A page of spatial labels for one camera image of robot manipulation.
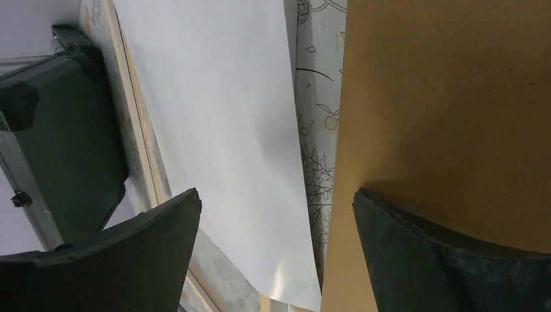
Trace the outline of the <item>brown frame backing board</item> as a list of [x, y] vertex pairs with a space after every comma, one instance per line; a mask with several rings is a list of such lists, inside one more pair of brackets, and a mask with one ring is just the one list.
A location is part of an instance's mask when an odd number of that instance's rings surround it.
[[361, 187], [550, 251], [550, 2], [350, 1], [323, 311], [375, 311]]

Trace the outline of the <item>wooden picture frame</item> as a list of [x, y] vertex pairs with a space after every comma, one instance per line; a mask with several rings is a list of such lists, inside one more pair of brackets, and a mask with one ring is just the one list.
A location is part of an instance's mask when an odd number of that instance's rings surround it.
[[[114, 95], [129, 178], [127, 195], [136, 214], [173, 195], [133, 59], [113, 1], [81, 1], [79, 25], [100, 48]], [[184, 311], [288, 311], [260, 294], [201, 229], [180, 298]]]

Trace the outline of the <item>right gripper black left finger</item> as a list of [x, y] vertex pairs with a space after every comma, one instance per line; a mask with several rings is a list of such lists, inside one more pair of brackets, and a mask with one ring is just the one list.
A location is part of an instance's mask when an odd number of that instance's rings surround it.
[[177, 311], [201, 216], [194, 188], [49, 252], [1, 258], [2, 311]]

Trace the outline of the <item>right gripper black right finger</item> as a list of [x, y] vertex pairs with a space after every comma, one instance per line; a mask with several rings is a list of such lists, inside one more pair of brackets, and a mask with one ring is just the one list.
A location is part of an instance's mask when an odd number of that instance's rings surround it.
[[549, 311], [550, 255], [475, 239], [361, 188], [353, 213], [379, 311]]

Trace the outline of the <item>photo print white back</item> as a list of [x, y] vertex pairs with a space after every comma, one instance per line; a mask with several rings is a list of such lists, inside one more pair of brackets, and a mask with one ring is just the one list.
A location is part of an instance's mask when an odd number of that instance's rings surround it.
[[260, 293], [318, 311], [282, 1], [116, 1], [172, 192]]

